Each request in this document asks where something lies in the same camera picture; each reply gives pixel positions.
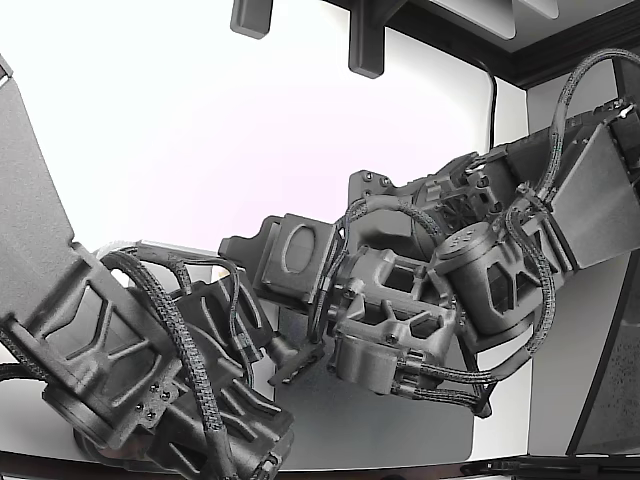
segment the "braided cable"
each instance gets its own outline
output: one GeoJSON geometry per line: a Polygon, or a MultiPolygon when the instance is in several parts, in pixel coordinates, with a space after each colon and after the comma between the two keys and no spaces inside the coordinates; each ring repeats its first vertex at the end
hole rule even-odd
{"type": "MultiPolygon", "coordinates": [[[[129,255],[133,255],[135,257],[139,256],[138,255],[139,249],[137,246],[126,246],[119,250],[121,252],[128,253],[129,255]]],[[[169,270],[178,281],[178,286],[180,287],[180,290],[182,290],[182,292],[185,295],[190,295],[191,292],[193,291],[191,275],[189,275],[189,270],[187,270],[187,267],[184,264],[184,262],[180,258],[176,257],[175,255],[169,255],[169,258],[166,261],[163,261],[160,259],[146,259],[146,258],[142,258],[141,260],[144,262],[160,265],[161,267],[164,267],[167,270],[169,270]]]]}
{"type": "Polygon", "coordinates": [[[588,57],[586,57],[578,67],[571,73],[567,79],[556,109],[553,115],[553,122],[549,129],[549,141],[551,148],[551,158],[547,164],[544,175],[540,179],[540,182],[536,186],[536,194],[540,196],[542,200],[546,200],[550,193],[551,188],[555,182],[556,176],[560,169],[560,159],[562,157],[562,149],[564,144],[564,134],[566,128],[567,112],[569,110],[569,104],[578,87],[580,80],[585,74],[596,64],[612,59],[621,59],[633,63],[640,67],[640,56],[635,53],[619,48],[607,48],[599,50],[588,57]]]}
{"type": "Polygon", "coordinates": [[[107,254],[102,262],[110,269],[118,269],[140,288],[154,306],[161,325],[167,331],[176,347],[178,357],[186,372],[192,389],[198,413],[202,417],[205,439],[210,455],[210,468],[218,471],[223,478],[236,478],[235,465],[231,459],[231,447],[211,382],[191,333],[180,311],[160,282],[144,267],[136,257],[121,251],[107,254]]]}

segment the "dark wood trim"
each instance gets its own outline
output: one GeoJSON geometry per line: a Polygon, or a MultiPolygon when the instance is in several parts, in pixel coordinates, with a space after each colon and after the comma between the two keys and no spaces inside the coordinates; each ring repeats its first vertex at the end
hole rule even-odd
{"type": "MultiPolygon", "coordinates": [[[[325,1],[351,8],[350,0],[325,1]]],[[[601,48],[640,46],[640,2],[623,5],[515,53],[411,2],[387,26],[472,65],[481,60],[498,78],[528,90],[570,73],[585,56],[601,48]]]]}
{"type": "Polygon", "coordinates": [[[570,73],[601,48],[640,45],[640,2],[631,2],[518,50],[512,57],[516,85],[529,89],[570,73]]]}

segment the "black cable sleeve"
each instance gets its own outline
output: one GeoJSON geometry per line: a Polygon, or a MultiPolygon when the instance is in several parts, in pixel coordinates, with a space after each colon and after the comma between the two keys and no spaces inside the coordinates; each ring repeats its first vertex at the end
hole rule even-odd
{"type": "Polygon", "coordinates": [[[143,262],[154,263],[166,268],[176,278],[180,290],[182,290],[185,295],[189,295],[192,292],[193,287],[191,275],[189,275],[189,270],[187,270],[187,267],[181,259],[172,255],[169,256],[167,261],[159,260],[157,258],[148,258],[142,255],[140,249],[135,246],[124,247],[120,249],[120,251],[138,257],[143,262]]]}
{"type": "Polygon", "coordinates": [[[3,363],[0,364],[0,382],[5,380],[38,380],[44,381],[38,378],[32,372],[30,372],[21,363],[3,363]]]}
{"type": "Polygon", "coordinates": [[[127,275],[148,297],[157,316],[176,346],[178,357],[187,371],[187,381],[192,389],[198,412],[202,417],[208,447],[208,467],[216,478],[236,478],[237,472],[231,458],[229,437],[226,433],[211,382],[191,333],[169,294],[160,282],[136,257],[125,252],[111,252],[102,258],[110,270],[120,270],[127,275]]]}

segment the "black edge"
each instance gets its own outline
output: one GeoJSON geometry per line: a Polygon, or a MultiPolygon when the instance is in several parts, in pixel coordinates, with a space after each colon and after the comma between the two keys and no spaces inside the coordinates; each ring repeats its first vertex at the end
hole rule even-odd
{"type": "MultiPolygon", "coordinates": [[[[350,0],[324,1],[351,10],[350,0]]],[[[585,56],[601,48],[640,46],[640,2],[618,7],[515,53],[410,2],[387,26],[472,65],[481,60],[498,78],[528,90],[571,72],[585,56]]]]}
{"type": "MultiPolygon", "coordinates": [[[[459,478],[462,464],[433,465],[382,470],[327,472],[281,472],[276,478],[287,480],[380,480],[386,475],[401,475],[407,479],[459,478]]],[[[46,478],[49,480],[180,480],[181,476],[161,473],[128,472],[97,463],[59,460],[18,453],[0,452],[0,478],[46,478]]]]}
{"type": "Polygon", "coordinates": [[[607,372],[607,367],[609,365],[611,353],[613,352],[613,347],[615,346],[616,340],[618,338],[620,324],[622,323],[622,319],[627,308],[629,295],[634,284],[639,261],[640,251],[636,250],[631,254],[629,258],[629,265],[627,266],[627,271],[624,275],[622,290],[620,291],[618,303],[613,313],[613,320],[611,321],[611,327],[609,328],[609,333],[607,334],[607,339],[605,340],[602,354],[600,355],[598,367],[596,368],[596,373],[593,376],[593,380],[591,381],[591,387],[589,387],[589,393],[587,394],[587,398],[585,399],[584,405],[582,406],[582,411],[580,412],[580,417],[578,417],[576,428],[573,431],[573,435],[571,436],[571,441],[569,442],[569,446],[567,447],[566,455],[568,456],[575,455],[578,449],[578,445],[580,444],[582,434],[584,433],[584,429],[586,428],[587,422],[589,421],[591,410],[593,409],[593,405],[598,397],[598,392],[600,391],[602,380],[604,379],[604,376],[607,372]]]}
{"type": "MultiPolygon", "coordinates": [[[[631,51],[640,54],[640,44],[631,51]]],[[[613,71],[616,77],[616,86],[618,87],[618,96],[633,95],[640,98],[640,67],[628,61],[615,59],[613,61],[613,71]]]]}
{"type": "Polygon", "coordinates": [[[4,58],[2,58],[2,55],[0,55],[0,78],[12,77],[12,76],[13,76],[13,70],[11,70],[11,67],[9,66],[7,61],[4,58]]]}

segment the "black cable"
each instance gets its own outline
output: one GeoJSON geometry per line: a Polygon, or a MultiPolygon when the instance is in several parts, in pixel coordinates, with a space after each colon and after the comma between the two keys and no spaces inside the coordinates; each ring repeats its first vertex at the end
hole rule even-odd
{"type": "Polygon", "coordinates": [[[495,147],[496,130],[496,108],[498,105],[498,82],[496,76],[489,67],[480,59],[474,58],[475,62],[489,75],[491,81],[491,103],[489,105],[489,150],[495,147]]]}
{"type": "Polygon", "coordinates": [[[136,246],[124,247],[120,249],[121,252],[128,253],[135,257],[140,258],[143,262],[154,263],[156,265],[160,265],[161,267],[166,268],[178,281],[178,286],[184,295],[189,295],[192,291],[192,281],[191,275],[189,275],[189,270],[185,267],[184,262],[177,257],[169,256],[167,261],[152,259],[147,257],[140,257],[140,249],[136,246]]]}
{"type": "Polygon", "coordinates": [[[109,270],[120,270],[147,296],[172,342],[187,372],[187,381],[193,391],[198,412],[202,417],[208,449],[207,471],[218,479],[238,478],[229,437],[222,421],[218,404],[211,388],[204,359],[191,333],[169,294],[140,260],[125,252],[111,252],[102,258],[109,270]]]}
{"type": "Polygon", "coordinates": [[[347,252],[349,249],[349,226],[352,221],[357,220],[358,218],[366,215],[366,209],[360,210],[365,205],[365,199],[358,199],[351,203],[347,208],[344,216],[341,217],[336,223],[336,230],[342,229],[344,231],[344,239],[342,240],[342,245],[340,246],[340,251],[338,252],[337,257],[335,257],[335,253],[337,250],[337,245],[339,243],[339,234],[336,236],[335,243],[332,247],[332,252],[328,259],[329,269],[325,275],[320,280],[320,292],[316,297],[316,301],[314,302],[314,306],[311,311],[311,327],[310,331],[310,340],[312,343],[320,343],[322,340],[322,332],[320,331],[320,316],[322,315],[322,309],[324,307],[324,302],[326,301],[327,295],[329,293],[329,289],[331,288],[331,284],[334,281],[336,273],[342,264],[342,261],[347,256],[347,252]]]}
{"type": "Polygon", "coordinates": [[[257,308],[254,308],[255,306],[252,304],[252,301],[249,298],[249,292],[247,292],[246,289],[242,288],[238,267],[233,262],[230,262],[223,258],[216,258],[216,257],[204,258],[204,259],[198,259],[198,260],[185,259],[184,262],[189,265],[222,267],[227,272],[229,272],[229,277],[231,278],[231,290],[232,290],[231,298],[229,301],[229,329],[231,331],[231,338],[236,346],[236,349],[240,353],[240,357],[242,358],[242,363],[244,364],[244,367],[245,367],[247,383],[250,387],[253,387],[253,382],[254,382],[253,367],[251,366],[249,357],[247,356],[247,353],[245,352],[244,349],[251,348],[254,351],[254,353],[256,353],[258,350],[251,336],[249,335],[246,329],[246,326],[242,321],[240,321],[240,319],[238,319],[237,308],[238,308],[238,302],[240,299],[240,293],[243,293],[243,295],[245,295],[245,299],[247,300],[247,303],[250,305],[250,309],[253,315],[256,317],[255,319],[256,322],[259,324],[261,320],[259,318],[260,315],[257,311],[257,308]],[[242,345],[240,343],[238,331],[237,331],[237,325],[239,325],[240,329],[242,330],[242,335],[246,345],[242,345]]]}
{"type": "Polygon", "coordinates": [[[44,381],[31,373],[21,363],[3,363],[0,364],[0,382],[5,380],[38,380],[44,381]]]}

